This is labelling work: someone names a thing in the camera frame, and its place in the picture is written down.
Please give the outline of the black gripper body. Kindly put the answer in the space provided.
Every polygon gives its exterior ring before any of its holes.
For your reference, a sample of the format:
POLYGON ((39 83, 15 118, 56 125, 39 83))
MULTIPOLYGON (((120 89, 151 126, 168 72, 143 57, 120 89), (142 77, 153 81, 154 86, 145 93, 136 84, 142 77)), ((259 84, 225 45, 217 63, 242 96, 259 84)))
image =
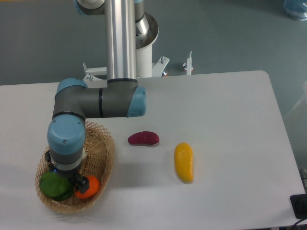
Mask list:
POLYGON ((49 171, 57 174, 58 176, 61 176, 63 178, 74 178, 76 174, 79 173, 80 167, 76 167, 71 170, 60 170, 56 168, 54 165, 49 165, 49 171))

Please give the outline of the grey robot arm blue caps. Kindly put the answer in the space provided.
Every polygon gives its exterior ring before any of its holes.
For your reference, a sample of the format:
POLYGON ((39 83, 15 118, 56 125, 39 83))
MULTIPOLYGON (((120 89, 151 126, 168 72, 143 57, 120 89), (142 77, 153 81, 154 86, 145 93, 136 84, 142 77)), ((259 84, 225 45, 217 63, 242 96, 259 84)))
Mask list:
POLYGON ((88 118, 138 117, 146 113, 146 90, 136 73, 135 2, 132 0, 79 0, 84 13, 104 8, 107 42, 107 85, 89 88, 75 78, 62 80, 55 94, 52 121, 47 130, 51 171, 68 178, 85 193, 89 180, 80 175, 88 118))

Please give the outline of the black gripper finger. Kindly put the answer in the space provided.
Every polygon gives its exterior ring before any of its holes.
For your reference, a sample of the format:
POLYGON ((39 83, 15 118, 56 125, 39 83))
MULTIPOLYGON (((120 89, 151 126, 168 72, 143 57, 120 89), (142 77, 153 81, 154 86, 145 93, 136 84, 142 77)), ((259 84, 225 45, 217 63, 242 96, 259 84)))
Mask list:
POLYGON ((89 189, 89 180, 87 177, 80 174, 75 174, 71 178, 71 183, 74 186, 75 192, 84 194, 89 189))
POLYGON ((47 151, 45 152, 45 161, 46 161, 46 163, 47 163, 48 170, 51 171, 52 163, 51 163, 50 150, 47 150, 47 151))

